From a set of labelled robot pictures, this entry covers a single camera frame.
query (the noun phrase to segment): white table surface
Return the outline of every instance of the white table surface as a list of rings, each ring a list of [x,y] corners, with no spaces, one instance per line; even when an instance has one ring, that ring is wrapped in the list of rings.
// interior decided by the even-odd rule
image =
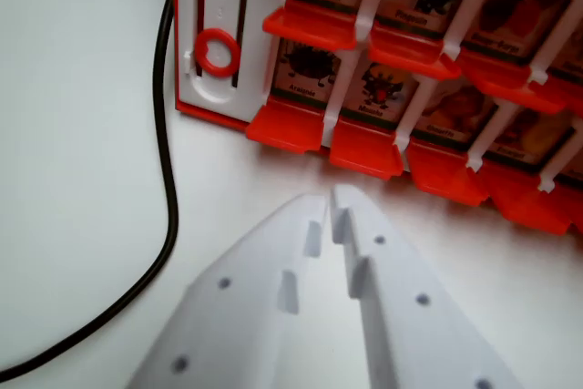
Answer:
[[[149,266],[167,213],[150,95],[164,0],[0,0],[0,367],[89,321]],[[336,182],[382,205],[526,388],[583,383],[583,245],[265,148],[173,109],[180,229],[167,268],[107,327],[6,389],[121,388],[187,284],[285,200]],[[279,388],[367,387],[357,302],[325,231]]]

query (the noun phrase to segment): cartoon face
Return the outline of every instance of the cartoon face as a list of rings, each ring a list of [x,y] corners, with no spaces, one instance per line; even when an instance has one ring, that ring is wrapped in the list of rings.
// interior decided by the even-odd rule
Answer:
[[[455,93],[444,97],[442,108],[444,112],[456,118],[472,118],[482,111],[484,95],[475,87],[461,87]]]
[[[316,50],[311,46],[295,46],[287,55],[291,69],[298,75],[322,79],[334,75],[338,68],[332,53]]]

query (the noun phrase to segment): hole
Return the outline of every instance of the hole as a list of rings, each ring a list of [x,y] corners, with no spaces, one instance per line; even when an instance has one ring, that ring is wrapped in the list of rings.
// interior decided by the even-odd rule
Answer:
[[[486,378],[480,378],[476,381],[476,389],[494,389],[494,386]]]
[[[429,295],[427,295],[426,293],[419,293],[417,295],[417,298],[415,298],[415,300],[417,302],[419,302],[421,305],[429,305],[429,303],[431,302],[431,300],[429,299]]]
[[[230,286],[230,278],[225,277],[219,280],[219,288],[220,289],[227,289]]]
[[[189,367],[189,357],[187,355],[179,355],[174,362],[172,362],[172,371],[174,374],[182,374]]]

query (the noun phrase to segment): red ring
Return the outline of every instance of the red ring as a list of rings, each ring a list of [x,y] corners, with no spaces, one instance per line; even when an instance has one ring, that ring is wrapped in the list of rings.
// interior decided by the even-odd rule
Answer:
[[[219,40],[229,49],[230,63],[228,66],[217,67],[209,61],[207,54],[209,53],[210,40]],[[239,70],[239,45],[229,33],[217,27],[205,29],[197,36],[194,43],[194,56],[202,69],[214,77],[232,77]]]

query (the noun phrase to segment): black cable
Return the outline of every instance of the black cable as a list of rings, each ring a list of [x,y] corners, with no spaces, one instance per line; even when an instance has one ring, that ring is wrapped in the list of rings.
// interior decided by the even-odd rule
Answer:
[[[154,260],[146,273],[124,293],[121,298],[111,304],[97,318],[81,327],[76,332],[70,334],[62,341],[55,343],[50,348],[36,355],[32,359],[0,371],[0,383],[15,379],[21,375],[30,373],[36,368],[50,362],[65,351],[73,348],[78,343],[84,341],[91,334],[99,330],[106,323],[116,317],[160,273],[168,261],[179,230],[179,204],[176,197],[176,187],[174,186],[174,177],[172,176],[172,162],[170,160],[170,151],[168,145],[168,136],[166,133],[166,119],[164,114],[164,64],[166,60],[166,48],[168,46],[170,27],[174,17],[174,3],[172,0],[166,0],[156,39],[156,50],[154,52],[154,68],[152,71],[152,93],[154,99],[154,120],[156,124],[156,137],[158,139],[158,151],[160,157],[160,166],[162,167],[162,178],[164,179],[164,189],[166,191],[166,202],[168,204],[168,231],[166,240],[160,250],[158,257]]]

